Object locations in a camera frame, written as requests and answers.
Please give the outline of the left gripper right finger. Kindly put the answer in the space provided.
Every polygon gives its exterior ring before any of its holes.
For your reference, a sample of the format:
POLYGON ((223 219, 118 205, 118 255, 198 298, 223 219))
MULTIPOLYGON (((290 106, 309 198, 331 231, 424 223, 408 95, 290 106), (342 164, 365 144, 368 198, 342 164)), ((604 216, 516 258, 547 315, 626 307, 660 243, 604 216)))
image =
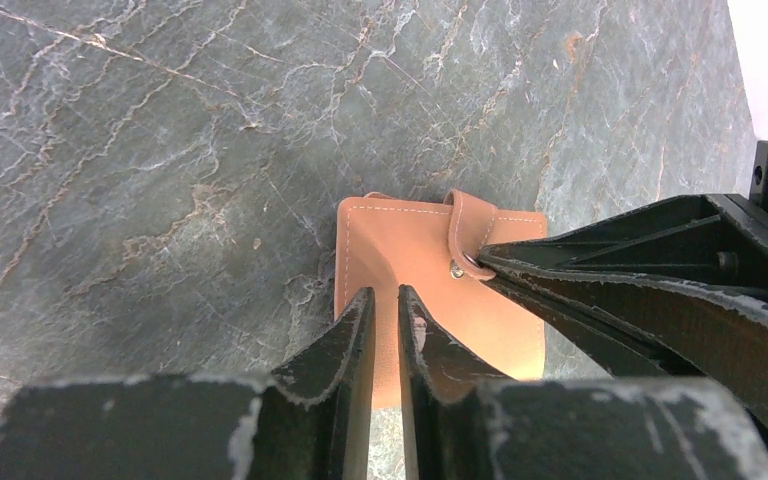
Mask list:
POLYGON ((398 356, 408 479, 490 479, 476 387, 509 377, 450 334, 410 285, 398 290, 398 356))

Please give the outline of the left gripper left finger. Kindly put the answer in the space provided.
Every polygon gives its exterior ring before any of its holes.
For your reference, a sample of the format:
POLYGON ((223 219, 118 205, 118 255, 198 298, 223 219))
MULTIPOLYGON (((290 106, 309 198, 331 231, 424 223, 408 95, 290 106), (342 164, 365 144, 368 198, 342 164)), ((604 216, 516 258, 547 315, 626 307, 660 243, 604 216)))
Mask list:
POLYGON ((359 289, 332 326, 273 369, 271 479, 366 477, 375 306, 373 289, 359 289))

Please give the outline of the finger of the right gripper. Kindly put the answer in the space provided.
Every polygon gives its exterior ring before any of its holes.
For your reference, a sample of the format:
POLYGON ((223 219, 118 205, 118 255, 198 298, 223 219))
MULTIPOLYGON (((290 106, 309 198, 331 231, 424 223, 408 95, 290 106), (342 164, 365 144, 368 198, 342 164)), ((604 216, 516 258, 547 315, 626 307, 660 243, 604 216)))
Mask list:
POLYGON ((504 254, 481 261, 496 274, 494 290, 541 315, 611 374, 709 378, 748 410, 768 444, 768 287, 504 254))
POLYGON ((565 234, 491 245, 479 260, 768 291, 768 213, 737 194, 680 195, 565 234))

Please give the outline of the tan leather card holder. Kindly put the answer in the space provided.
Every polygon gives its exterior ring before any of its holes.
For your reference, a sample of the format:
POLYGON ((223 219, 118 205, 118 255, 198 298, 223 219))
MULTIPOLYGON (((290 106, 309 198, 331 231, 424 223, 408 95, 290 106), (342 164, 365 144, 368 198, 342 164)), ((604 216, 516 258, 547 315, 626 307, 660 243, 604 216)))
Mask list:
POLYGON ((431 316, 492 367, 517 380, 542 377, 545 323, 496 293, 479 266, 489 245, 542 239, 542 213, 504 210, 453 189, 440 203, 371 192, 337 208, 334 312, 362 288, 374 290, 375 366, 372 406, 401 404, 398 295, 412 286, 431 316))

